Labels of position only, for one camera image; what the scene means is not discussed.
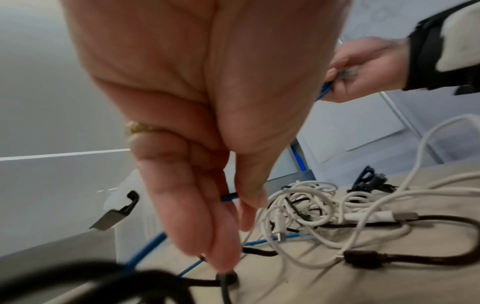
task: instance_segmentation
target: table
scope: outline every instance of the table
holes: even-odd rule
[[[451,163],[422,169],[413,185],[462,172],[480,170],[480,161]],[[389,179],[399,184],[404,174]],[[480,187],[480,180],[458,183]],[[394,210],[413,210],[419,214],[458,215],[479,219],[477,198],[424,197],[394,202]],[[368,233],[379,233],[378,230]],[[370,246],[380,252],[453,255],[469,250],[475,244],[477,232],[467,226],[416,224],[412,232],[401,239]],[[307,242],[283,245],[293,255],[314,263],[336,252]],[[142,267],[176,270],[176,264],[195,259],[179,257],[172,246],[162,247]],[[378,270],[354,269],[339,263],[325,270],[305,270],[285,262],[280,257],[247,256],[235,269],[240,285],[230,292],[239,304],[461,304],[477,303],[480,289],[480,264],[469,267],[427,267],[392,264]],[[204,264],[188,274],[194,278],[213,278],[215,272]],[[199,304],[222,303],[218,288],[192,288]]]

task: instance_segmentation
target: coiled white cable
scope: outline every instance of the coiled white cable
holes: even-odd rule
[[[274,193],[270,196],[269,209],[265,217],[261,220],[260,230],[263,237],[267,240],[270,246],[275,249],[280,256],[289,260],[293,264],[306,268],[306,269],[321,269],[327,266],[334,264],[346,250],[352,249],[354,247],[363,246],[372,241],[380,241],[395,237],[400,237],[405,235],[410,231],[410,227],[406,224],[403,224],[401,228],[389,231],[382,236],[376,236],[375,238],[365,239],[359,241],[359,236],[365,227],[365,224],[370,220],[370,217],[377,211],[382,210],[381,208],[386,204],[393,202],[397,199],[406,198],[406,197],[415,197],[415,196],[427,196],[427,195],[440,195],[440,196],[470,196],[470,197],[480,197],[480,188],[470,188],[470,187],[449,187],[449,188],[440,188],[448,184],[455,182],[466,181],[470,179],[480,178],[480,172],[470,172],[463,173],[458,175],[449,176],[438,181],[434,181],[422,189],[408,190],[408,187],[417,174],[418,170],[421,168],[423,163],[423,156],[428,140],[439,130],[454,124],[459,121],[468,120],[473,123],[473,125],[480,132],[480,117],[473,114],[460,115],[453,117],[451,119],[445,120],[438,125],[434,126],[429,130],[422,140],[419,143],[416,161],[415,164],[398,187],[398,190],[390,195],[387,195],[383,198],[380,198],[376,201],[371,201],[373,195],[366,192],[352,192],[343,197],[340,201],[333,199],[337,187],[329,183],[319,183],[317,181],[307,181],[307,182],[298,182],[289,185],[290,188],[283,189],[277,193]],[[312,217],[316,217],[314,221],[305,221],[299,217],[293,208],[288,204],[286,198],[290,197],[291,199],[299,198],[308,198],[304,207],[298,208],[299,211],[308,212]],[[310,207],[312,205],[317,206],[322,210],[321,215],[315,215],[313,212],[310,212]],[[310,233],[311,236],[318,239],[320,242],[331,248],[340,249],[337,255],[332,256],[318,264],[306,264],[298,259],[292,257],[286,253],[277,242],[274,242],[271,237],[271,229],[268,229],[270,226],[270,217],[273,210],[281,210],[285,216],[289,219],[296,221],[297,223],[303,225],[305,229]],[[322,225],[325,223],[344,223],[345,213],[351,212],[362,212],[364,216],[361,217],[358,222],[352,236],[345,244],[340,244],[337,242],[332,242],[325,237],[319,235],[314,229],[314,226]]]

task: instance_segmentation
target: human hand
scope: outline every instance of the human hand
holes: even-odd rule
[[[341,44],[335,51],[325,82],[333,81],[325,101],[346,102],[381,91],[403,89],[409,73],[408,39],[361,38]],[[355,75],[337,78],[352,68]]]
[[[239,261],[272,166],[319,94],[350,0],[64,0],[79,57],[127,120],[169,236],[219,271]],[[236,153],[239,212],[221,203]]]

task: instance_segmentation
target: black sleeve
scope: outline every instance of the black sleeve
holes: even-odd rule
[[[480,65],[448,72],[436,70],[443,51],[441,31],[444,21],[452,13],[477,2],[479,0],[468,1],[418,23],[408,37],[410,63],[404,91],[459,86],[456,95],[480,92]]]

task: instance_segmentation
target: gold ring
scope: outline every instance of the gold ring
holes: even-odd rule
[[[146,125],[143,123],[140,123],[138,121],[129,121],[126,124],[126,134],[128,136],[132,136],[133,134],[136,133],[142,133],[142,132],[158,132],[161,131],[162,128],[157,127],[157,126],[151,126],[151,125]]]

